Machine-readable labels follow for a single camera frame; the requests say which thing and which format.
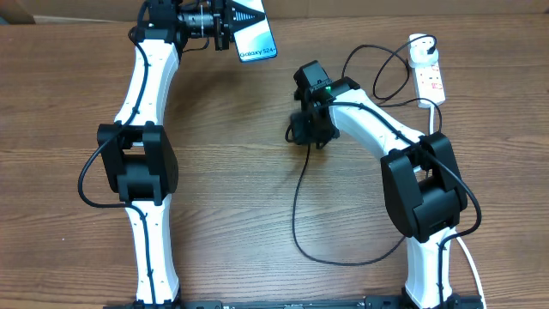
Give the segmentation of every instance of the power plug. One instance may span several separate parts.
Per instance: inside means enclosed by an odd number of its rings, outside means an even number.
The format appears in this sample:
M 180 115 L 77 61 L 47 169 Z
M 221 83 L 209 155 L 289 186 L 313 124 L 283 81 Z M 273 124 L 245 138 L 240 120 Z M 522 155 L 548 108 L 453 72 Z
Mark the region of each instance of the power plug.
M 416 33 L 410 35 L 408 42 L 425 34 Z M 433 38 L 417 39 L 412 44 L 408 45 L 410 51 L 410 66 L 412 68 L 424 68 L 438 61 L 438 50 L 431 51 L 435 45 Z
M 412 34 L 410 35 L 410 40 L 421 35 L 424 34 Z M 432 38 L 414 41 L 410 46 L 410 57 L 413 57 L 414 48 L 417 48 L 416 51 L 424 50 L 426 53 L 427 49 L 431 48 L 433 43 Z M 418 98 L 429 99 L 437 105 L 441 105 L 446 100 L 446 95 L 444 94 L 443 78 L 440 74 L 440 66 L 438 65 L 438 50 L 433 52 L 433 55 L 435 54 L 436 61 L 434 62 L 432 62 L 433 58 L 415 58 L 416 63 L 419 60 L 424 62 L 419 63 L 419 66 L 413 67 L 413 82 L 415 83 L 415 93 Z M 418 106 L 420 108 L 431 108 L 432 103 L 427 100 L 418 100 Z

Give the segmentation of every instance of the black bracket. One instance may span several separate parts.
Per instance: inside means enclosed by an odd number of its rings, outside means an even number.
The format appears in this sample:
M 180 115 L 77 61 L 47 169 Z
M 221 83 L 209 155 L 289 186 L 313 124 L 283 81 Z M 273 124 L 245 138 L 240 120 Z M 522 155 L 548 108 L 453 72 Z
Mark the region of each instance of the black bracket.
M 164 300 L 162 304 L 145 304 L 143 300 L 136 300 L 131 304 L 122 306 L 104 306 L 103 309 L 182 309 L 181 307 L 181 288 L 173 301 Z
M 332 124 L 329 109 L 322 106 L 332 103 L 339 94 L 360 89 L 360 85 L 349 77 L 333 82 L 316 60 L 299 68 L 293 79 L 298 84 L 293 97 L 301 100 L 301 112 L 290 116 L 293 142 L 298 145 L 315 143 L 317 149 L 321 149 L 332 138 L 340 136 Z
M 436 132 L 422 136 L 418 144 L 391 150 L 381 158 L 383 193 L 389 217 L 406 237 L 426 242 L 431 235 L 459 223 L 467 207 L 465 191 L 457 181 L 423 155 L 422 148 L 461 177 L 449 139 Z M 418 183 L 413 169 L 432 170 L 428 179 Z
M 97 143 L 116 135 L 121 124 L 100 124 Z M 125 154 L 134 142 L 142 142 L 145 154 Z M 121 202 L 154 201 L 160 206 L 178 187 L 178 160 L 162 125 L 147 122 L 128 126 L 101 151 L 111 190 Z
M 218 300 L 185 301 L 182 309 L 223 309 Z
M 401 296 L 366 296 L 364 309 L 424 309 L 419 308 L 402 289 Z M 445 302 L 444 309 L 483 309 L 480 296 L 463 296 L 452 294 Z
M 189 39 L 213 37 L 216 51 L 229 49 L 234 34 L 263 21 L 265 13 L 233 0 L 212 0 L 199 9 L 182 9 L 181 0 L 148 0 L 148 21 L 140 21 L 133 30 L 134 39 L 163 39 L 175 43 L 178 55 Z

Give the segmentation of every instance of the white cable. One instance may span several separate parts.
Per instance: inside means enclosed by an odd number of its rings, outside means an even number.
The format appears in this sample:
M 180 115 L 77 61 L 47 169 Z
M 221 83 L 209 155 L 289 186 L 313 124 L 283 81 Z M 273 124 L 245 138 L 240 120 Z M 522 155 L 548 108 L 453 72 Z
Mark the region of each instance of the white cable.
M 486 299 L 484 298 L 484 290 L 482 289 L 482 284 L 480 283 L 480 276 L 479 272 L 477 271 L 477 267 L 474 265 L 473 257 L 471 256 L 471 252 L 469 252 L 469 249 L 463 242 L 463 239 L 461 237 L 457 237 L 457 242 L 462 246 L 463 252 L 465 252 L 465 256 L 467 257 L 467 260 L 469 261 L 469 265 L 471 265 L 471 270 L 473 271 L 474 281 L 477 284 L 477 289 L 479 290 L 480 300 L 482 301 L 482 305 L 484 306 L 484 309 L 487 309 L 486 307 Z
M 429 134 L 432 134 L 434 131 L 434 120 L 435 120 L 435 106 L 431 106 L 430 109 L 430 116 L 429 116 Z M 463 249 L 463 252 L 465 252 L 465 256 L 467 257 L 467 260 L 469 262 L 469 265 L 471 265 L 471 271 L 473 271 L 474 276 L 474 282 L 477 284 L 477 289 L 479 290 L 480 300 L 482 301 L 482 305 L 484 306 L 484 309 L 488 309 L 486 306 L 486 299 L 484 297 L 484 290 L 482 289 L 482 283 L 480 283 L 480 276 L 479 271 L 477 270 L 477 267 L 474 265 L 473 257 L 471 256 L 471 252 L 469 252 L 469 249 L 463 242 L 463 239 L 461 237 L 457 237 L 457 242 L 460 244 L 460 246 Z
M 202 30 L 202 37 L 204 37 L 204 12 L 203 6 L 200 4 L 200 29 Z
M 435 106 L 429 108 L 429 135 L 435 131 Z

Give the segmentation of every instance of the cardboard box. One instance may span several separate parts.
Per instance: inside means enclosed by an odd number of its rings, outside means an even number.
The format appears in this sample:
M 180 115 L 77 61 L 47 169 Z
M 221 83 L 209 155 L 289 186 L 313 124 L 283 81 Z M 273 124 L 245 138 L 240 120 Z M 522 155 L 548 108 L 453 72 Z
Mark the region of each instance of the cardboard box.
M 134 21 L 142 0 L 18 0 L 28 13 Z M 549 0 L 263 0 L 269 18 L 544 13 Z
M 34 18 L 16 0 L 0 0 L 0 17 L 10 24 L 33 24 Z

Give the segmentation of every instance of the white arm link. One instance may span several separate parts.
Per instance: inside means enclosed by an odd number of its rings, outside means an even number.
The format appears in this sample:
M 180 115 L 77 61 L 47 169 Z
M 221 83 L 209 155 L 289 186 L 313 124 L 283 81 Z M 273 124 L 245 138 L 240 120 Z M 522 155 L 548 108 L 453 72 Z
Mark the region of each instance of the white arm link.
M 404 124 L 396 121 L 388 113 L 377 107 L 362 89 L 349 90 L 337 96 L 337 102 L 362 103 L 379 113 L 404 136 L 413 142 L 419 142 L 419 137 L 424 134 L 412 130 Z M 329 114 L 332 124 L 339 130 L 345 131 L 359 141 L 376 159 L 381 159 L 392 149 L 404 149 L 410 145 L 397 138 L 379 119 L 370 112 L 352 106 L 331 106 Z
M 179 290 L 179 278 L 175 274 L 172 260 L 172 241 L 170 239 L 170 202 L 172 195 L 168 194 L 161 206 L 154 206 L 153 201 L 133 202 L 146 216 L 148 230 L 148 245 L 153 270 L 154 294 L 156 304 L 165 300 L 174 300 Z M 152 304 L 153 296 L 147 276 L 147 259 L 145 253 L 145 233 L 139 214 L 133 209 L 126 209 L 130 217 L 131 229 L 136 246 L 137 299 L 145 304 Z
M 139 106 L 139 113 L 131 122 L 131 125 L 145 125 L 147 121 L 162 125 L 164 123 L 168 88 L 179 66 L 178 52 L 174 44 L 167 44 L 163 39 L 145 39 L 139 44 L 147 55 L 149 63 L 148 79 Z M 136 48 L 136 67 L 131 77 L 130 89 L 122 109 L 114 118 L 114 122 L 122 121 L 122 123 L 125 123 L 130 117 L 143 83 L 143 73 L 144 61 L 141 53 Z
M 440 304 L 438 296 L 438 244 L 447 236 L 455 234 L 455 227 L 438 231 L 421 244 L 414 237 L 406 239 L 408 256 L 408 279 L 406 292 L 419 308 L 434 308 Z M 449 285 L 449 245 L 443 251 L 443 298 L 452 295 Z

